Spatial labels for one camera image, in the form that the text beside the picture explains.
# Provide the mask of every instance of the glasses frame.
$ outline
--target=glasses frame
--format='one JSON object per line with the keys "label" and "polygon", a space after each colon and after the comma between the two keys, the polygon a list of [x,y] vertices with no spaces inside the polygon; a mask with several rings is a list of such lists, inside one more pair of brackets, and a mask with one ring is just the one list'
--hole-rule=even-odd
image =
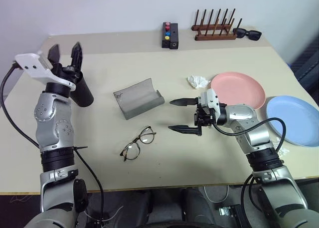
{"label": "glasses frame", "polygon": [[[152,130],[151,126],[148,126],[148,127],[144,128],[143,131],[141,131],[141,133],[140,133],[132,142],[130,142],[129,144],[127,144],[127,145],[125,146],[125,148],[124,148],[124,149],[122,150],[122,152],[120,153],[120,156],[121,156],[121,157],[124,157],[124,161],[126,161],[126,160],[130,160],[130,161],[135,160],[135,159],[140,155],[141,149],[140,149],[139,144],[137,143],[138,140],[139,140],[140,142],[146,144],[146,145],[148,145],[148,144],[150,144],[150,143],[152,143],[152,142],[154,141],[156,132],[151,132],[151,133],[145,133],[145,134],[143,134],[143,132],[144,132],[145,130],[149,129],[149,128]],[[143,137],[143,136],[145,136],[145,135],[153,135],[153,139],[152,139],[150,142],[148,142],[148,143],[143,142],[142,139],[141,139],[141,137]],[[136,146],[137,146],[137,148],[138,148],[138,150],[139,150],[139,153],[136,155],[135,158],[130,159],[130,158],[127,158],[127,151],[129,150],[129,146],[132,145],[132,144],[136,144]]]}

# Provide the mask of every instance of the black cable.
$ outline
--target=black cable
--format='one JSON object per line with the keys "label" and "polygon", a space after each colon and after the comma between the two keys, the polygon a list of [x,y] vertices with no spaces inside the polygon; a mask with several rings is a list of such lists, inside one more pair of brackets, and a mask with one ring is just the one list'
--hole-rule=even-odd
{"label": "black cable", "polygon": [[244,219],[247,223],[247,228],[252,228],[250,223],[249,223],[249,220],[247,218],[247,215],[246,215],[246,212],[245,212],[245,206],[244,206],[244,195],[245,195],[245,188],[249,182],[249,180],[253,177],[253,175],[249,175],[249,177],[245,180],[244,182],[244,185],[243,185],[243,188],[241,189],[241,194],[240,194],[240,207],[241,207],[241,210],[243,212],[243,216],[244,216]]}
{"label": "black cable", "polygon": [[4,76],[1,86],[0,86],[0,104],[2,106],[3,112],[5,114],[5,116],[7,117],[7,119],[9,120],[9,122],[11,123],[11,125],[18,131],[18,133],[20,133],[24,138],[26,138],[29,142],[31,142],[33,145],[35,145],[37,148],[39,148],[39,144],[37,144],[32,138],[30,138],[27,134],[25,134],[23,131],[20,130],[20,128],[18,128],[18,126],[14,123],[14,121],[11,119],[5,104],[4,104],[4,99],[3,99],[3,91],[4,91],[4,86],[6,81],[8,80],[8,78],[10,77],[10,75],[12,74],[12,72],[16,69],[19,68],[19,65],[15,62],[12,67],[10,68],[9,72]]}
{"label": "black cable", "polygon": [[249,187],[248,187],[248,194],[249,194],[249,199],[251,201],[251,203],[254,205],[254,207],[259,210],[260,212],[262,212],[262,210],[259,208],[259,206],[255,203],[254,199],[253,199],[253,196],[252,196],[252,186],[253,186],[253,183],[255,181],[255,178],[253,177],[253,179],[251,179],[250,181],[250,184],[249,184]]}
{"label": "black cable", "polygon": [[78,157],[81,159],[81,161],[84,163],[84,165],[87,167],[87,169],[91,172],[92,176],[94,177],[94,179],[96,180],[97,184],[99,185],[100,188],[100,192],[101,192],[101,213],[100,213],[100,225],[102,225],[102,220],[103,220],[103,209],[104,209],[104,191],[102,188],[102,185],[99,181],[99,179],[97,178],[97,176],[95,175],[94,171],[91,169],[91,167],[86,163],[86,161],[83,159],[83,157],[80,155],[80,153],[77,151],[77,148],[74,147],[73,149],[75,151],[75,153],[78,155]]}
{"label": "black cable", "polygon": [[280,142],[278,144],[278,147],[276,148],[276,152],[278,152],[282,146],[282,144],[284,143],[284,140],[285,140],[285,136],[286,136],[286,125],[284,123],[284,121],[278,117],[272,117],[272,118],[268,118],[260,123],[257,123],[255,126],[252,126],[251,128],[248,128],[244,131],[240,131],[240,132],[236,132],[236,133],[228,133],[228,132],[225,132],[223,130],[221,130],[217,125],[216,125],[216,121],[213,120],[212,122],[212,125],[214,126],[214,128],[219,131],[220,133],[226,135],[226,136],[239,136],[239,135],[243,135],[247,132],[250,132],[254,129],[256,129],[257,127],[260,127],[261,125],[267,123],[267,122],[270,122],[270,121],[279,121],[281,123],[281,125],[283,126],[283,132],[282,132],[282,135],[281,135],[281,138],[280,138]]}

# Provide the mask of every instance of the black cylinder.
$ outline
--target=black cylinder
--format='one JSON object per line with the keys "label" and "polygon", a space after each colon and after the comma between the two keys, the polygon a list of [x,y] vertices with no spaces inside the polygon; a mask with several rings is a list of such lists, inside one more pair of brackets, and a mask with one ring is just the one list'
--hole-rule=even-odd
{"label": "black cylinder", "polygon": [[226,104],[220,103],[219,104],[219,110],[220,110],[220,116],[217,120],[217,125],[222,126],[227,122],[227,112],[226,112]]}
{"label": "black cylinder", "polygon": [[80,107],[87,107],[93,103],[93,95],[86,85],[84,77],[82,76],[81,79],[76,83],[75,91],[71,92],[70,94],[73,101]]}
{"label": "black cylinder", "polygon": [[73,147],[64,147],[41,153],[43,172],[74,165]]}
{"label": "black cylinder", "polygon": [[48,82],[45,88],[45,92],[56,93],[63,97],[69,97],[70,90],[69,87],[55,82]]}
{"label": "black cylinder", "polygon": [[274,169],[283,165],[273,147],[249,153],[246,157],[254,172]]}

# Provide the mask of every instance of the eyeglasses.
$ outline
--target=eyeglasses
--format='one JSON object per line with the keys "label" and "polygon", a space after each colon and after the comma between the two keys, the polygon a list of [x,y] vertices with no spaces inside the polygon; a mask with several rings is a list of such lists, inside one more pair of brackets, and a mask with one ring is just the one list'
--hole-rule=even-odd
{"label": "eyeglasses", "polygon": [[261,32],[259,31],[256,31],[256,30],[247,31],[243,28],[234,28],[233,33],[237,35],[237,38],[242,38],[246,35],[248,36],[250,40],[254,40],[254,41],[257,41],[258,39],[260,39],[260,36],[261,36]]}
{"label": "eyeglasses", "polygon": [[124,157],[124,161],[136,159],[141,152],[137,141],[140,140],[144,144],[150,144],[154,140],[155,134],[156,132],[152,130],[151,126],[148,126],[137,138],[125,146],[123,151],[120,153],[120,156]]}

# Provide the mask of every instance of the blue plate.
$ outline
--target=blue plate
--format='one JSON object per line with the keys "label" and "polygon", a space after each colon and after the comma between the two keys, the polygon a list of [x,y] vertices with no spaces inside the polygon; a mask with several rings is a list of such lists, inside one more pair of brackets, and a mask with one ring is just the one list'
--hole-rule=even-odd
{"label": "blue plate", "polygon": [[[309,103],[292,96],[278,96],[267,104],[267,118],[281,118],[287,127],[285,140],[305,147],[319,146],[319,111]],[[278,121],[271,127],[281,136],[283,128]]]}

